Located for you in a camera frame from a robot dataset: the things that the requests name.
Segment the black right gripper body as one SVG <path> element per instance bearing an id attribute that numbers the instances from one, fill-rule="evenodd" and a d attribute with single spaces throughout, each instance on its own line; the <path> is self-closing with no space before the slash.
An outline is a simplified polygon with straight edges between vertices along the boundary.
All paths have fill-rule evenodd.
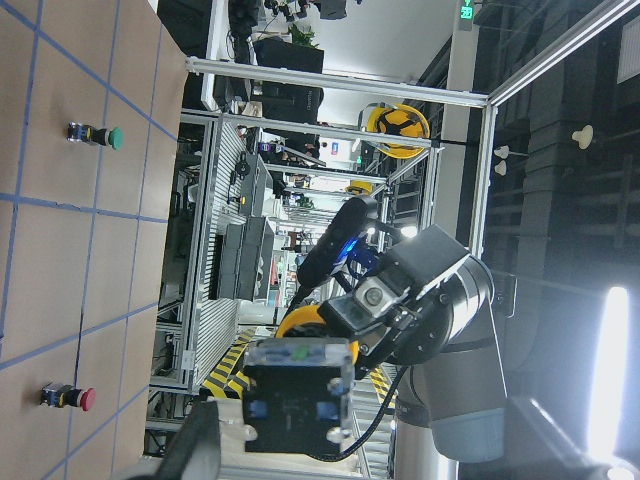
<path id="1" fill-rule="evenodd" d="M 381 255 L 374 273 L 325 301 L 319 315 L 333 337 L 358 342 L 355 368 L 428 361 L 459 337 L 493 300 L 490 270 L 437 225 Z"/>

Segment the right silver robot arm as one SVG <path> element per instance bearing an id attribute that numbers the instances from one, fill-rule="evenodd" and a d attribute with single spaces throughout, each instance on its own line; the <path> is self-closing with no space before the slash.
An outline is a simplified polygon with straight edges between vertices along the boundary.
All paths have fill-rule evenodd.
<path id="1" fill-rule="evenodd" d="M 525 479 L 637 478 L 627 461 L 578 449 L 536 400 L 508 394 L 493 297 L 486 265 L 433 225 L 321 306 L 334 333 L 361 342 L 360 369 L 398 369 L 395 477 L 454 479 L 497 462 Z"/>

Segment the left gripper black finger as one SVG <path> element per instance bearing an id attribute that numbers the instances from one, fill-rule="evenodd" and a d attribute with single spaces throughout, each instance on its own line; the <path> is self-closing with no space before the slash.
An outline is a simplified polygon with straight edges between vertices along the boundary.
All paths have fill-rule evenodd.
<path id="1" fill-rule="evenodd" d="M 141 459 L 113 479 L 218 479 L 221 471 L 219 411 L 215 402 L 200 402 L 158 458 Z"/>

